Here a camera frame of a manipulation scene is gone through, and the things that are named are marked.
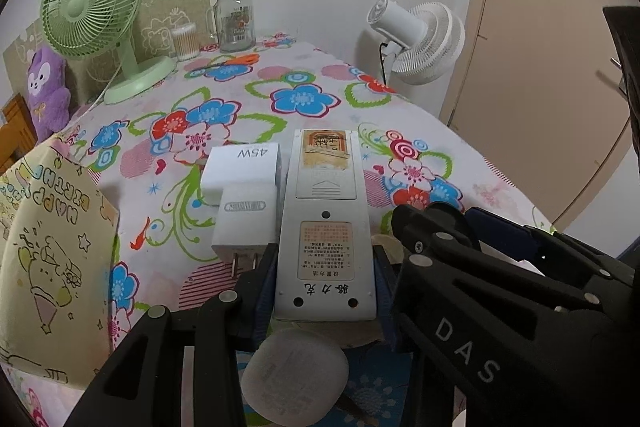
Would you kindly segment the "beige cartoon wall mat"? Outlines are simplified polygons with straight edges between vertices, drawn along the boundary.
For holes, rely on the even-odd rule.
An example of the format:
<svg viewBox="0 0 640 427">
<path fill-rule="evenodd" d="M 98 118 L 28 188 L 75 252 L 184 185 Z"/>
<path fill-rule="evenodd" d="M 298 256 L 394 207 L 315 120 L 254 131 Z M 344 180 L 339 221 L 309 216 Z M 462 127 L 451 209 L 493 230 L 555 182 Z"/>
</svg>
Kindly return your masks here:
<svg viewBox="0 0 640 427">
<path fill-rule="evenodd" d="M 210 0 L 142 0 L 131 44 L 138 62 L 153 56 L 172 53 L 171 29 L 188 23 L 196 25 L 198 43 L 206 43 L 205 12 Z M 27 69 L 35 52 L 44 43 L 40 20 L 34 20 L 3 51 L 4 66 L 14 93 L 26 94 Z M 66 67 L 66 86 L 72 94 L 73 106 L 81 105 L 97 96 L 111 79 L 119 65 L 117 53 L 111 49 L 100 55 L 69 61 Z"/>
</svg>

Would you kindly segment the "white oval earbud case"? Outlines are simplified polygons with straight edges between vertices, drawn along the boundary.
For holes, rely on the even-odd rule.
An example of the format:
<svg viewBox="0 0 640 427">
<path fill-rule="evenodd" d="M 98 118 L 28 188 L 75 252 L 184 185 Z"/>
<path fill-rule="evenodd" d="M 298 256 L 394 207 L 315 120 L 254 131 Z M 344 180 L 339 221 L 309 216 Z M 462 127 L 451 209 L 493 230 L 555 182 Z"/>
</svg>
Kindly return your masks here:
<svg viewBox="0 0 640 427">
<path fill-rule="evenodd" d="M 349 366 L 333 340 L 303 329 L 270 335 L 241 377 L 247 404 L 280 426 L 321 421 L 343 393 Z"/>
</svg>

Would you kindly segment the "floral tablecloth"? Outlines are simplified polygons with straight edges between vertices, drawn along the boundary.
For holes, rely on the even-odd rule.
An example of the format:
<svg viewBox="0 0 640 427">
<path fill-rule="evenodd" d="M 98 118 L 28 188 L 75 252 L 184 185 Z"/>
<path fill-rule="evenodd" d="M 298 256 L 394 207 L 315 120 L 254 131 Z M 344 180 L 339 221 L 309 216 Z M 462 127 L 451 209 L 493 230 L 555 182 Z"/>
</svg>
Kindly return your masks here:
<svg viewBox="0 0 640 427">
<path fill-rule="evenodd" d="M 1 363 L 38 426 L 61 426 L 153 311 L 195 309 L 280 247 L 265 331 L 366 347 L 347 390 L 395 426 L 408 363 L 378 342 L 371 242 L 396 207 L 549 221 L 433 115 L 276 35 L 205 52 L 101 104 L 1 178 Z"/>
</svg>

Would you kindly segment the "glass jar green lid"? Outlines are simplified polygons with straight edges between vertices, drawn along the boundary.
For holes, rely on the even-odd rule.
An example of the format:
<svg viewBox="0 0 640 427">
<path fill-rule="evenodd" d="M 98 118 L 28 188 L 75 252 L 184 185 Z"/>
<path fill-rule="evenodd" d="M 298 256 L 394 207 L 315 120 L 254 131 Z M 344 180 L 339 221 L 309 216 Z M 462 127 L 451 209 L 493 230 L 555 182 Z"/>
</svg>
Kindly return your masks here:
<svg viewBox="0 0 640 427">
<path fill-rule="evenodd" d="M 206 23 L 221 52 L 245 51 L 256 42 L 253 0 L 215 0 Z"/>
</svg>

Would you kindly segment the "white standing fan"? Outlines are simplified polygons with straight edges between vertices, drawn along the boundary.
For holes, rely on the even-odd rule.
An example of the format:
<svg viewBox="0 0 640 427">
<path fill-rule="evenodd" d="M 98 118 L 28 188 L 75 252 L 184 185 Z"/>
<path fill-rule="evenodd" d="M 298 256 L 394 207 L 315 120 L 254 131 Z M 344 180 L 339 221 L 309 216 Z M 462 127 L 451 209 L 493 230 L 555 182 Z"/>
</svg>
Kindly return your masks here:
<svg viewBox="0 0 640 427">
<path fill-rule="evenodd" d="M 406 10 L 393 0 L 378 0 L 367 23 L 383 37 L 378 51 L 383 79 L 396 76 L 409 86 L 423 86 L 449 72 L 465 44 L 461 18 L 440 2 Z"/>
</svg>

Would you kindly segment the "cotton swab container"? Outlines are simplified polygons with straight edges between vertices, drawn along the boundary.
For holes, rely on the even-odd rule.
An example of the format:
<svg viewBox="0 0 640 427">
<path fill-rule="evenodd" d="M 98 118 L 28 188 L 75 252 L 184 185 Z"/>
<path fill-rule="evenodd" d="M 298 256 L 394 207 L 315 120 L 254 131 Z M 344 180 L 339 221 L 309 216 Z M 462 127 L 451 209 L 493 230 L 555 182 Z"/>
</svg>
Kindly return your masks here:
<svg viewBox="0 0 640 427">
<path fill-rule="evenodd" d="M 178 61 L 190 60 L 200 54 L 196 23 L 188 23 L 171 29 L 170 35 Z"/>
</svg>

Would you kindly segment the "beige door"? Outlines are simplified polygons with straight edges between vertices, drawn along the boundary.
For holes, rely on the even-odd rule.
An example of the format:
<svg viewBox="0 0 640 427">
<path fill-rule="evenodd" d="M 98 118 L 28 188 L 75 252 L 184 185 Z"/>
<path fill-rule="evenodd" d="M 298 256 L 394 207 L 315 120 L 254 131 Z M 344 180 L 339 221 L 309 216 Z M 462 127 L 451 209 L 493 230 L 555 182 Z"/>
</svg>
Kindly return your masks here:
<svg viewBox="0 0 640 427">
<path fill-rule="evenodd" d="M 470 0 L 439 117 L 558 229 L 596 198 L 631 139 L 603 11 L 638 0 Z"/>
</svg>

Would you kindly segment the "green desk fan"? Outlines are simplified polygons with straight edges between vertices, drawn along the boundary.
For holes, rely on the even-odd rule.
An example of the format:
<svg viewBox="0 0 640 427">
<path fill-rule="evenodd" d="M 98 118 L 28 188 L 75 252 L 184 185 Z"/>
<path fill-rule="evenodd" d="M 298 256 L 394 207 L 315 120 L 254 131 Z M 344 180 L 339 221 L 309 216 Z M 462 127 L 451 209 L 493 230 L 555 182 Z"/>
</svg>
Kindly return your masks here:
<svg viewBox="0 0 640 427">
<path fill-rule="evenodd" d="M 41 0 L 40 20 L 47 44 L 66 60 L 115 51 L 116 72 L 101 93 L 107 105 L 127 101 L 169 76 L 177 61 L 166 55 L 140 62 L 132 30 L 142 0 Z"/>
</svg>

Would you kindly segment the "yellow cartoon fabric storage box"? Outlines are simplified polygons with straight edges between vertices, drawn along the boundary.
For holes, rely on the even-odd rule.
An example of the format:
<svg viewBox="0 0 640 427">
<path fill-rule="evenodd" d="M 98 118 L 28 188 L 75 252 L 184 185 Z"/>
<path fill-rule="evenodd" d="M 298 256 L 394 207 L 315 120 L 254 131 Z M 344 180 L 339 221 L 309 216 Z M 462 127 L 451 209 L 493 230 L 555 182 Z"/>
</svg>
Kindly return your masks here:
<svg viewBox="0 0 640 427">
<path fill-rule="evenodd" d="M 1 177 L 1 361 L 84 389 L 111 351 L 119 212 L 50 139 Z"/>
</svg>

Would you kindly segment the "white remote control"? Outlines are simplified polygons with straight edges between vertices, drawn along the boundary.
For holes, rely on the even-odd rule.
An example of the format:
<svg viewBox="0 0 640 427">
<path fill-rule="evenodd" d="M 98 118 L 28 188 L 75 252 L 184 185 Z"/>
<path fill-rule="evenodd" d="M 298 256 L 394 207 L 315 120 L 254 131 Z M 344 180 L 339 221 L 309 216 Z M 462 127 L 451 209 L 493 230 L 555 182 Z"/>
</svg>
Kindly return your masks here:
<svg viewBox="0 0 640 427">
<path fill-rule="evenodd" d="M 376 317 L 369 209 L 356 132 L 303 129 L 294 134 L 273 316 L 299 322 Z"/>
</svg>

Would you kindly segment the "white 45W charger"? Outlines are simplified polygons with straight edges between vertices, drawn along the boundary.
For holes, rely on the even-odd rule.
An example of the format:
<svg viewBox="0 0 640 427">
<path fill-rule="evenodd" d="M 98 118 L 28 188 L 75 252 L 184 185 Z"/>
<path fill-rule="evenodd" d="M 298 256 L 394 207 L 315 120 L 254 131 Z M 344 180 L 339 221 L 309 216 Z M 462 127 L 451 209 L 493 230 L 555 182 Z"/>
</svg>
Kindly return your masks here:
<svg viewBox="0 0 640 427">
<path fill-rule="evenodd" d="M 213 147 L 201 175 L 201 193 L 207 204 L 218 205 L 229 185 L 278 185 L 280 171 L 280 145 L 276 142 Z"/>
</svg>

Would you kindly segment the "purple plush rabbit toy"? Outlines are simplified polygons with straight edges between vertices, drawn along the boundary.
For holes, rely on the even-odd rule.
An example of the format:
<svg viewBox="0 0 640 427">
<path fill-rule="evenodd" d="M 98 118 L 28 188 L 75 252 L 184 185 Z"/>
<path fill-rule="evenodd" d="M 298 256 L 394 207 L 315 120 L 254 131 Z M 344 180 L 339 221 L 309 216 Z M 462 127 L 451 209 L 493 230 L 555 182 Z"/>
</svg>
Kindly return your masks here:
<svg viewBox="0 0 640 427">
<path fill-rule="evenodd" d="M 49 139 L 70 121 L 72 95 L 65 83 L 66 61 L 44 44 L 32 57 L 27 71 L 27 106 L 37 142 Z"/>
</svg>

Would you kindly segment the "white plug adapter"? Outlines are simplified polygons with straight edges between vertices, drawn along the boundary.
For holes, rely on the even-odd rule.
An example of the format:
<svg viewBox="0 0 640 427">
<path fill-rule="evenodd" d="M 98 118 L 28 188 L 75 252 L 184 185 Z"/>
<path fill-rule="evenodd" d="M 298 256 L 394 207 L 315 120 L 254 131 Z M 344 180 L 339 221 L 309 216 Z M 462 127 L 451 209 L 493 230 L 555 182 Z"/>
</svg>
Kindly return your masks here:
<svg viewBox="0 0 640 427">
<path fill-rule="evenodd" d="M 266 247 L 277 242 L 278 188 L 271 182 L 233 183 L 222 191 L 212 238 L 218 259 L 231 267 L 256 265 Z"/>
</svg>

